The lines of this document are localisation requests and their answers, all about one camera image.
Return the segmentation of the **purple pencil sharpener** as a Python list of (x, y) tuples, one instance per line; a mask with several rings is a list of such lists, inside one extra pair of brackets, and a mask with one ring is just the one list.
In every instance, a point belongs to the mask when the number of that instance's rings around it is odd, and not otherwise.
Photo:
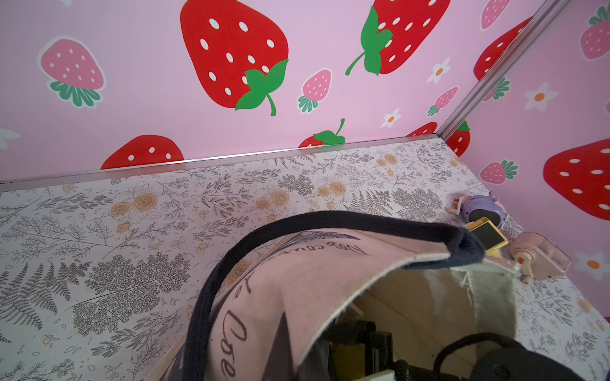
[(476, 222), (487, 217), (497, 228), (508, 217), (508, 211), (492, 192), (488, 195), (461, 195), (452, 201), (446, 211), (461, 217), (465, 222)]

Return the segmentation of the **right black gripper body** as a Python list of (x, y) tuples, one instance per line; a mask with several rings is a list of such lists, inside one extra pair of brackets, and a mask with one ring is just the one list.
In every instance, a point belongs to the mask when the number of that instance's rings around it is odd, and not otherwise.
[(357, 320), (334, 324), (321, 339), (344, 346), (362, 345), (365, 350), (365, 376), (393, 376), (395, 380), (459, 380), (442, 372), (444, 361), (455, 352), (475, 344), (491, 342), (499, 346), (475, 363), (468, 380), (580, 380), (567, 366), (529, 351), (498, 333), (475, 333), (449, 344), (435, 357), (432, 369), (393, 359), (393, 339), (389, 332), (378, 331), (374, 322)]

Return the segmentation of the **yellow pencil sharpener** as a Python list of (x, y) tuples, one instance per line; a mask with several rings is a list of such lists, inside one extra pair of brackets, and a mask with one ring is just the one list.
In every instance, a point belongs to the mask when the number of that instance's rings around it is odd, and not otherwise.
[(500, 251), (508, 245), (508, 239), (487, 217), (465, 225), (478, 241), (483, 244), (487, 256), (500, 258)]

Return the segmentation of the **cream canvas tote bag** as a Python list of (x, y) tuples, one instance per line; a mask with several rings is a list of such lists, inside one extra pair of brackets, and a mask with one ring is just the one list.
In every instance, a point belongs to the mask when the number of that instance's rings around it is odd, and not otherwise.
[[(359, 379), (364, 347), (321, 339), (357, 320), (392, 334), (394, 360), (430, 370), (468, 335), (517, 341), (516, 273), (460, 226), (349, 211), (287, 217), (244, 236), (213, 268), (187, 333), (148, 377)], [(442, 372), (467, 379), (498, 348), (461, 349)]]

